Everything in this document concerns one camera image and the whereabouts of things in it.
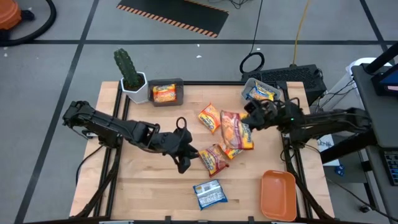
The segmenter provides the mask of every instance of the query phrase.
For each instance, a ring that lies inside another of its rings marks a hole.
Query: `hazard stripe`
[[[227,10],[224,10],[224,9],[219,9],[219,8],[216,8],[216,7],[213,7],[213,6],[208,6],[208,5],[205,5],[205,4],[202,4],[202,3],[199,3],[199,2],[194,2],[194,1],[191,1],[191,0],[184,0],[184,1],[187,1],[187,2],[190,2],[190,3],[194,3],[194,4],[198,4],[198,5],[205,6],[205,7],[209,7],[211,9],[216,9],[216,10],[219,10],[219,11],[223,11],[223,12],[226,12],[226,13],[229,14],[229,12]]]
[[[195,3],[195,4],[202,5],[202,6],[206,6],[206,5],[204,5],[204,4],[200,4],[200,3],[197,3],[197,2],[193,2],[193,1],[190,1],[190,0],[184,0],[184,1],[188,1],[188,2],[192,2],[192,3]],[[141,10],[138,10],[138,9],[133,9],[133,8],[131,8],[131,7],[123,6],[123,5],[118,5],[117,8],[118,8],[118,9],[121,9],[121,10],[124,10],[124,11],[127,11],[127,12],[131,12],[131,13],[140,15],[140,16],[147,17],[147,18],[149,18],[149,19],[154,19],[154,20],[157,20],[157,21],[160,21],[160,22],[164,22],[164,23],[167,23],[167,24],[170,24],[170,25],[173,25],[173,26],[182,28],[182,29],[188,29],[188,30],[190,30],[190,31],[194,31],[194,32],[197,32],[197,33],[199,33],[199,34],[206,35],[206,36],[208,36],[208,37],[212,37],[212,38],[218,37],[218,34],[215,34],[215,33],[210,32],[210,31],[208,31],[208,30],[203,30],[203,29],[201,29],[201,28],[199,28],[199,27],[194,27],[194,26],[191,26],[191,25],[189,25],[189,24],[184,24],[184,23],[181,23],[181,22],[177,22],[177,21],[174,21],[174,20],[172,20],[172,19],[164,18],[164,17],[162,17],[162,16],[156,16],[156,15],[151,14],[151,13],[149,13],[149,12],[144,12],[144,11],[141,11]]]

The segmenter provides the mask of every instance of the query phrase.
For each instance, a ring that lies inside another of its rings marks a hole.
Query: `small box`
[[[267,85],[267,84],[265,84],[265,83],[263,83],[263,82],[261,82],[259,80],[256,80],[255,78],[249,78],[247,80],[246,84],[244,84],[243,91],[241,93],[243,101],[244,101],[245,104],[249,102],[249,100],[247,100],[248,93],[256,86],[256,83],[258,85],[260,85],[261,87],[274,92],[275,93],[274,100],[279,100],[280,91],[278,89],[276,89],[276,88],[274,88],[274,87],[272,87],[270,85]]]
[[[158,103],[154,101],[154,87],[175,84],[175,101]],[[169,78],[161,80],[151,80],[148,82],[148,96],[149,101],[152,102],[154,106],[179,106],[183,104],[184,96],[184,82],[181,78]]]

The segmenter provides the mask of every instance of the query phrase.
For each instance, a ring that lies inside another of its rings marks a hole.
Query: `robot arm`
[[[98,135],[99,143],[110,148],[117,147],[120,136],[140,149],[151,153],[170,155],[183,174],[190,167],[190,159],[198,157],[197,150],[189,143],[192,135],[187,129],[187,121],[177,120],[174,132],[159,133],[159,124],[143,121],[122,121],[118,118],[96,111],[86,101],[73,101],[63,115],[63,125],[69,128],[83,126]],[[178,122],[184,121],[184,127]]]
[[[289,134],[293,147],[304,147],[311,138],[320,138],[326,134],[340,131],[363,133],[371,128],[366,112],[357,108],[333,110],[317,114],[303,114],[298,98],[287,102],[250,101],[244,109],[249,113],[243,123],[250,129],[262,130],[271,126],[283,134]]]

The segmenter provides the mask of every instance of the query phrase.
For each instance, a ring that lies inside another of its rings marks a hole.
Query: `floor tile line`
[[[91,6],[90,13],[88,14],[88,18],[86,20],[85,27],[81,34],[79,44],[76,48],[76,52],[73,56],[73,59],[72,59],[72,62],[71,62],[71,65],[70,65],[70,68],[68,71],[68,75],[63,84],[60,97],[58,99],[54,114],[53,114],[51,122],[50,122],[50,126],[45,135],[43,145],[40,149],[39,156],[36,160],[34,170],[30,177],[30,180],[29,180],[28,186],[26,188],[24,197],[22,199],[21,205],[18,209],[18,213],[16,215],[14,224],[21,224],[25,220],[25,216],[28,211],[30,201],[32,200],[32,196],[33,196],[34,190],[36,188],[37,182],[39,181],[40,173],[42,171],[45,158],[47,157],[47,153],[50,148],[50,144],[51,144],[54,132],[55,132],[55,128],[57,127],[57,124],[58,124],[58,121],[59,121],[59,118],[60,118],[60,115],[62,112],[63,104],[67,97],[70,85],[72,83],[73,76],[75,74],[75,70],[76,70],[80,55],[81,55],[81,51],[83,50],[84,40],[87,38],[88,31],[90,29],[91,23],[93,22],[94,14],[95,14],[96,8],[98,6],[98,1],[99,0],[94,0],[93,5]]]
[[[398,40],[299,40],[300,45],[392,45]],[[80,40],[33,40],[30,44],[79,44]],[[84,40],[96,45],[157,45],[157,44],[252,44],[252,40],[199,39],[199,40]],[[294,45],[294,40],[255,40],[255,44]]]
[[[363,10],[365,11],[365,15],[368,18],[369,23],[371,24],[374,35],[376,35],[378,41],[382,42],[381,49],[383,49],[383,52],[385,52],[387,50],[387,45],[383,43],[384,42],[383,36],[381,35],[381,32],[376,24],[376,21],[373,18],[373,15],[369,9],[368,4],[366,3],[365,0],[359,0],[359,1],[362,5]]]

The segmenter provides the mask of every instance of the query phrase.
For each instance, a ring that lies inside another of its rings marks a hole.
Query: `white pot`
[[[146,103],[148,102],[148,81],[144,72],[137,72],[137,73],[140,73],[144,77],[145,81],[144,85],[137,91],[129,91],[124,88],[123,78],[122,78],[121,79],[122,91],[125,92],[125,94],[127,94],[127,96],[129,96],[133,102],[137,104]]]

